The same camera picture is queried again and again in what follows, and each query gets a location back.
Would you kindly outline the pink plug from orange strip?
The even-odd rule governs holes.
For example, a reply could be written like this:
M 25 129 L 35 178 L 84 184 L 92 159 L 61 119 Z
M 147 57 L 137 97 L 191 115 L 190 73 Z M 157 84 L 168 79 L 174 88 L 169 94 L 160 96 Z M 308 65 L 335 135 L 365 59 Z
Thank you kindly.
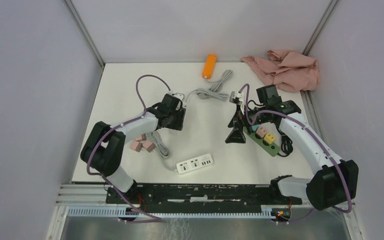
M 140 136 L 136 137 L 134 140 L 137 141 L 137 142 L 144 142 L 144 141 L 147 140 L 147 135 L 146 134 L 141 134 Z

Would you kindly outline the long white power strip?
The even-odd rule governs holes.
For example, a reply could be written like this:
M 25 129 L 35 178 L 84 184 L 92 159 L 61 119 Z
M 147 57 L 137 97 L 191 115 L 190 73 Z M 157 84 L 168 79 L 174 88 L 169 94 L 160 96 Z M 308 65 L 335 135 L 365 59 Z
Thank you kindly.
M 213 164 L 213 157 L 211 156 L 211 154 L 208 153 L 178 162 L 176 164 L 176 170 L 179 175 L 183 175 L 189 172 L 196 171 L 198 169 L 206 168 Z

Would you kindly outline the orange power strip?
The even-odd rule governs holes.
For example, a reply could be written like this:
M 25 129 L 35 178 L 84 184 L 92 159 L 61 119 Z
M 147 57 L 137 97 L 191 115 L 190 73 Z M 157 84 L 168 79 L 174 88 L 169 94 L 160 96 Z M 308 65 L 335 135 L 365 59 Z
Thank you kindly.
M 209 54 L 206 58 L 203 70 L 202 70 L 202 78 L 205 80 L 209 80 L 212 78 L 215 65 L 217 62 L 217 56 L 215 54 Z

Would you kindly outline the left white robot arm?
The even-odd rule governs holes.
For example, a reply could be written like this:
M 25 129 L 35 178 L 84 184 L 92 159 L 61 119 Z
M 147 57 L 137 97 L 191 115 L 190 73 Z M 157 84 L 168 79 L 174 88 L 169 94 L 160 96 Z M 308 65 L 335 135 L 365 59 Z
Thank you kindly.
M 147 107 L 139 115 L 117 125 L 97 122 L 81 152 L 80 159 L 86 163 L 89 175 L 101 176 L 118 189 L 118 197 L 129 204 L 138 195 L 137 182 L 121 166 L 126 143 L 143 134 L 167 128 L 183 129 L 186 109 L 175 94 L 167 93 L 162 101 Z

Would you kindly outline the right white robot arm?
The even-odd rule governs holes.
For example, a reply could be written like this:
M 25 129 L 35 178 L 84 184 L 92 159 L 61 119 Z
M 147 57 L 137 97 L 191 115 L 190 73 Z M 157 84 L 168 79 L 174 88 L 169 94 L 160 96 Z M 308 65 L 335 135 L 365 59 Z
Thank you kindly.
M 228 124 L 232 131 L 225 143 L 246 143 L 245 134 L 255 134 L 253 126 L 272 123 L 292 140 L 307 161 L 312 178 L 292 175 L 279 176 L 270 182 L 269 199 L 282 204 L 289 197 L 307 200 L 319 211 L 334 208 L 343 213 L 353 209 L 359 167 L 354 160 L 343 160 L 322 140 L 306 121 L 302 110 L 292 101 L 282 100 L 272 84 L 256 90 L 260 104 L 248 107 L 249 84 L 230 94 L 229 102 L 236 105 Z

